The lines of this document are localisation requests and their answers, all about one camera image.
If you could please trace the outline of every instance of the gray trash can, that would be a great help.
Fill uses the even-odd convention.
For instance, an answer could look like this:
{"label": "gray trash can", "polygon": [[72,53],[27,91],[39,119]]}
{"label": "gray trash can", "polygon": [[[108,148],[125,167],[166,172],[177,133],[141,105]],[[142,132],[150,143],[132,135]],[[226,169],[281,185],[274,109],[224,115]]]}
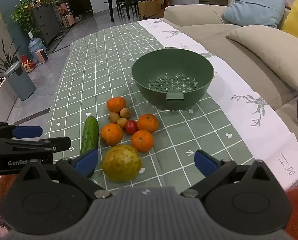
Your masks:
{"label": "gray trash can", "polygon": [[9,67],[4,76],[22,101],[28,99],[35,91],[35,85],[19,61]]}

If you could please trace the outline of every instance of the sofa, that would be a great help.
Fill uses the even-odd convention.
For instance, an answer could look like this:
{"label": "sofa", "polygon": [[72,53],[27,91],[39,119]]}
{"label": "sofa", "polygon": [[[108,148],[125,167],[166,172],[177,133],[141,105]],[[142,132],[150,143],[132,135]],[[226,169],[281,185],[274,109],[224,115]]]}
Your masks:
{"label": "sofa", "polygon": [[[298,141],[298,91],[277,76],[259,57],[226,36],[237,25],[221,15],[226,6],[176,5],[165,9],[164,22],[182,31],[206,50],[223,59],[280,116]],[[286,9],[278,28],[281,29],[289,10]]]}

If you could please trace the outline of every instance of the nike logo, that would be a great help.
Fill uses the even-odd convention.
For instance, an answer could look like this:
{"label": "nike logo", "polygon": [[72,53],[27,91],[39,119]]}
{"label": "nike logo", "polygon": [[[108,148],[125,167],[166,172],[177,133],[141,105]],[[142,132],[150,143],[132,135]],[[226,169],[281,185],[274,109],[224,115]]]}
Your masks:
{"label": "nike logo", "polygon": [[149,19],[149,18],[151,18],[151,17],[153,17],[153,16],[155,16],[155,15],[157,15],[157,13],[154,14],[154,15],[151,15],[151,16],[145,16],[145,15],[144,15],[144,16],[143,16],[143,19],[144,19],[144,20],[147,20],[147,19]]}

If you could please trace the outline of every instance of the gray cabinet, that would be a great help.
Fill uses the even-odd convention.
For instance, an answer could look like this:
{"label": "gray cabinet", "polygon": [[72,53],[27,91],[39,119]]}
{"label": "gray cabinet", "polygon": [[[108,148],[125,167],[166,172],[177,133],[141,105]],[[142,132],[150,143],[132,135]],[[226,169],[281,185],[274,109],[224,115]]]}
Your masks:
{"label": "gray cabinet", "polygon": [[49,45],[50,42],[61,33],[52,5],[43,5],[32,9],[31,12],[36,27],[39,27],[41,30],[37,36]]}

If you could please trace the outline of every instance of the green colander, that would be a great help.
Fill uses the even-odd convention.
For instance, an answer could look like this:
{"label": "green colander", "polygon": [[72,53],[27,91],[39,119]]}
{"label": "green colander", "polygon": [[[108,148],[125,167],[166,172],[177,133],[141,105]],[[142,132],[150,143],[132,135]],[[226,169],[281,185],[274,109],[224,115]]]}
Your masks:
{"label": "green colander", "polygon": [[142,95],[159,109],[187,109],[206,93],[214,75],[203,56],[184,49],[161,49],[140,57],[132,66]]}

